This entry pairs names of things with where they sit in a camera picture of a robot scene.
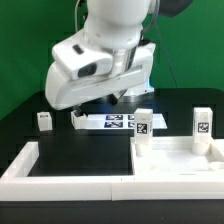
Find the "white border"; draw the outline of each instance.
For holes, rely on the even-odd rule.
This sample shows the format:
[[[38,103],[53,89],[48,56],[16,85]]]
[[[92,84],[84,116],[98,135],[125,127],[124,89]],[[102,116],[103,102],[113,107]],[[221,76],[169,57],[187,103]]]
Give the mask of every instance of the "white border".
[[[191,138],[173,137],[172,141],[190,141]],[[223,143],[224,140],[211,143],[212,153],[219,160],[224,158]],[[0,201],[224,199],[224,172],[152,171],[147,176],[27,177],[38,156],[38,143],[27,143],[0,179]]]

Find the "green backdrop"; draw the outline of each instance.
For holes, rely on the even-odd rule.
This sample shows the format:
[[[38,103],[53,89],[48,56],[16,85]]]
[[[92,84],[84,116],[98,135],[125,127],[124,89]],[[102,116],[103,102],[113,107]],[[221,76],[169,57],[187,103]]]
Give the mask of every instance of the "green backdrop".
[[[0,119],[44,89],[51,48],[74,33],[75,0],[0,1]],[[224,1],[194,0],[178,17],[158,25],[181,88],[224,90]],[[152,84],[174,88],[155,28]]]

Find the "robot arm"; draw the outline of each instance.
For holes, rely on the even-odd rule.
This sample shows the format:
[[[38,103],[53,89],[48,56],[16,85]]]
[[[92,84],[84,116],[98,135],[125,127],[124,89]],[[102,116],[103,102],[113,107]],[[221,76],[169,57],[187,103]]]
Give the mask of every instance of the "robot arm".
[[[138,47],[143,20],[159,2],[158,13],[172,16],[191,1],[87,0],[84,29],[53,48],[46,82],[51,106],[72,107],[146,82],[155,44]]]

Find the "black and white label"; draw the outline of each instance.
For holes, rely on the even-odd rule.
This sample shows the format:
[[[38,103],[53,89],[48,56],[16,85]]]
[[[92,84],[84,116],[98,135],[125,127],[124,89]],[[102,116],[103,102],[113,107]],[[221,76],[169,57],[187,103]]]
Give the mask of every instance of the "black and white label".
[[[134,119],[135,119],[135,115],[134,114],[128,115],[128,120],[129,121],[134,121]]]
[[[129,121],[128,122],[128,128],[134,128],[135,127],[135,122],[134,121]]]
[[[137,124],[137,133],[138,134],[148,134],[148,125],[147,124]]]
[[[209,123],[199,122],[198,123],[198,133],[209,133]]]
[[[123,122],[105,122],[104,128],[123,128]]]
[[[107,121],[122,121],[123,115],[107,115],[106,120]]]

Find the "white tray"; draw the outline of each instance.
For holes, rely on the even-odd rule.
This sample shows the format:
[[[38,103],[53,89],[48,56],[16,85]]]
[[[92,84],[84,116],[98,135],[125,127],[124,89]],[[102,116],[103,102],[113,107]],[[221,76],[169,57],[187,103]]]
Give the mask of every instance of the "white tray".
[[[148,160],[136,157],[131,139],[134,175],[116,177],[27,177],[39,156],[29,142],[0,179],[0,201],[224,199],[223,169],[208,168],[224,161],[224,140],[212,139],[205,157],[191,154],[192,137],[153,141]]]

